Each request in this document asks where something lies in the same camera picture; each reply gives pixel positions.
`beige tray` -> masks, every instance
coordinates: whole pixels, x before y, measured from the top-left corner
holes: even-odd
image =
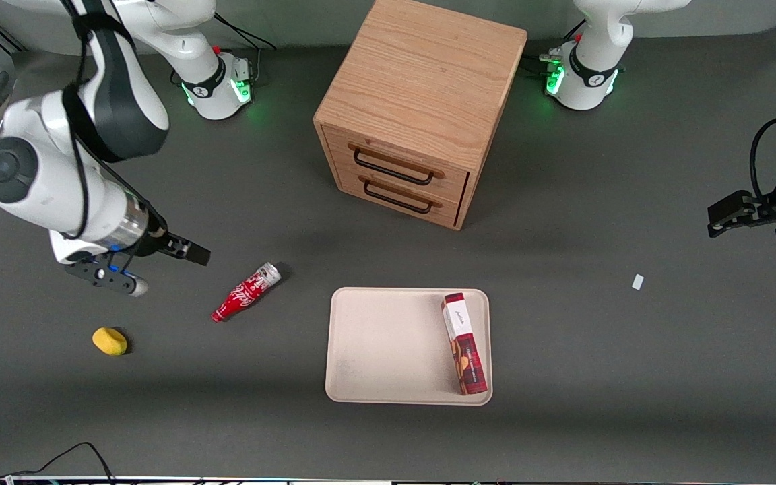
[[[459,393],[441,301],[462,292],[487,392]],[[452,288],[341,288],[331,298],[325,392],[336,402],[483,406],[493,394],[490,301]]]

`wooden top surface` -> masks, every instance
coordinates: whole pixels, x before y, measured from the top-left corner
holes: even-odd
[[[315,120],[475,171],[526,31],[412,0],[376,0]]]

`wooden drawer cabinet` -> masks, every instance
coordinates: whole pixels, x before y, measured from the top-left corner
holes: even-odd
[[[526,33],[376,0],[314,115],[337,187],[459,230]]]

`black metal handle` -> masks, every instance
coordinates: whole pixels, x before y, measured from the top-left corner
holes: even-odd
[[[369,168],[371,170],[380,172],[380,174],[391,175],[391,177],[397,177],[398,179],[401,179],[401,181],[412,182],[413,184],[417,184],[417,185],[427,185],[433,181],[433,175],[434,175],[433,172],[430,172],[430,175],[428,175],[427,178],[425,179],[416,179],[415,177],[410,177],[409,175],[400,174],[400,172],[395,172],[388,168],[384,168],[384,166],[373,165],[373,163],[364,162],[364,160],[361,160],[360,158],[358,158],[360,154],[361,154],[361,148],[355,148],[355,153],[353,154],[352,158],[355,159],[355,163],[363,166],[363,168]]]
[[[398,205],[400,207],[403,207],[404,209],[407,209],[407,211],[418,212],[419,214],[426,214],[426,213],[430,212],[430,209],[433,208],[433,203],[432,202],[428,203],[427,209],[422,209],[420,207],[416,207],[415,205],[410,205],[410,203],[400,202],[399,200],[394,200],[391,197],[384,196],[384,195],[382,195],[380,193],[375,193],[374,191],[369,191],[369,190],[367,190],[367,187],[369,187],[369,186],[370,186],[370,181],[364,181],[364,193],[366,193],[370,197],[376,197],[376,199],[384,200],[387,203],[393,203],[394,205]]]

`green indicator light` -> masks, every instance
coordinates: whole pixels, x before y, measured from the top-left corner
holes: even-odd
[[[191,99],[191,93],[187,91],[187,88],[185,87],[185,83],[181,84],[181,89],[185,92],[185,96],[187,96],[187,104],[190,104],[193,106],[193,99]]]
[[[229,84],[233,87],[235,90],[235,96],[238,96],[238,100],[241,101],[241,104],[245,104],[246,102],[250,101],[250,83],[247,81],[236,81],[235,79],[230,79]]]
[[[610,94],[610,92],[612,92],[612,88],[616,86],[616,77],[618,77],[618,69],[616,69],[615,73],[612,74],[612,81],[610,81],[610,87],[606,88],[607,94]]]
[[[549,75],[549,79],[547,79],[547,91],[550,94],[556,94],[558,92],[558,89],[561,87],[561,81],[564,79],[564,67],[561,67],[561,65],[556,68],[554,73]]]

